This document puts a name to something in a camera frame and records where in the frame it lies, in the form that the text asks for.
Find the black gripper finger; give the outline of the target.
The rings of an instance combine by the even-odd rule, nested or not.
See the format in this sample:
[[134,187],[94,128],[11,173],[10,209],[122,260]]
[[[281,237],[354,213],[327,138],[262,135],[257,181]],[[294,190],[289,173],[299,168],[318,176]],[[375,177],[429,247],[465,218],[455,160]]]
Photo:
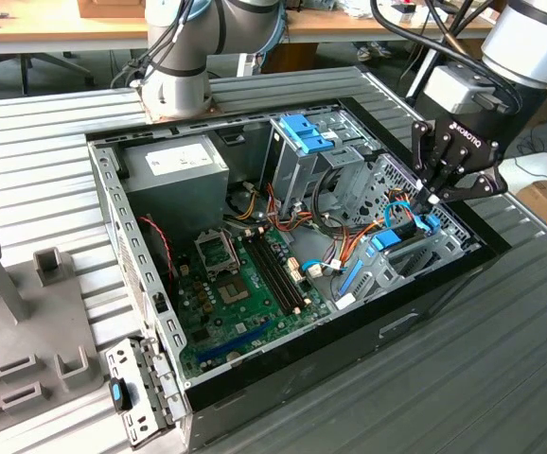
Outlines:
[[453,145],[453,121],[415,121],[412,129],[412,168],[417,194],[411,202],[413,212],[431,212],[439,203],[438,194],[448,184],[453,169],[448,156]]
[[474,173],[439,176],[427,186],[427,202],[469,201],[504,194],[508,185],[497,166]]

